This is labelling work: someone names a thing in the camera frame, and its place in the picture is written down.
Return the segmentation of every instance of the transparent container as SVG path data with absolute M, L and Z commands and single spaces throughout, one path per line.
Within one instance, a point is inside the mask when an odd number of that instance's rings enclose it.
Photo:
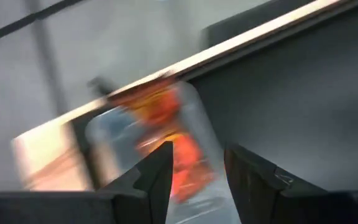
M 194 169 L 181 174 L 174 171 L 166 223 L 240 223 L 226 180 L 223 149 L 214 135 L 197 91 L 184 82 L 174 83 L 168 88 L 174 92 L 179 102 L 175 118 L 171 119 L 174 121 L 168 122 L 162 128 L 151 128 L 132 110 L 117 106 L 95 117 L 88 124 L 88 141 L 93 147 L 108 145 L 114 155 L 118 173 L 123 174 L 147 154 L 145 151 L 150 149 L 149 146 L 155 148 L 159 144 L 163 135 L 161 132 L 172 130 L 171 126 L 179 127 L 166 138 L 173 139 L 174 170 L 175 167 L 180 169 L 182 164 L 185 167 L 189 164 Z M 194 154 L 186 151 L 184 155 L 177 156 L 184 152 L 186 147 L 195 147 L 197 152 Z M 176 162 L 176 158 L 181 156 L 187 158 L 190 163 Z M 196 156 L 197 160 L 191 163 L 189 157 L 193 156 Z M 188 175 L 191 181 L 178 184 L 182 174 Z M 196 190 L 186 189 L 194 185 L 199 185 Z

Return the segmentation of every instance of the gray floor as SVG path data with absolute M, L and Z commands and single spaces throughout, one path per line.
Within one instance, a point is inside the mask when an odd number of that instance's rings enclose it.
M 86 82 L 96 75 L 133 82 L 200 51 L 208 25 L 263 2 L 93 0 L 49 17 L 43 22 L 68 109 L 93 99 Z M 0 0 L 0 27 L 28 13 L 22 0 Z M 0 39 L 0 190 L 21 188 L 10 140 L 57 115 L 32 26 Z

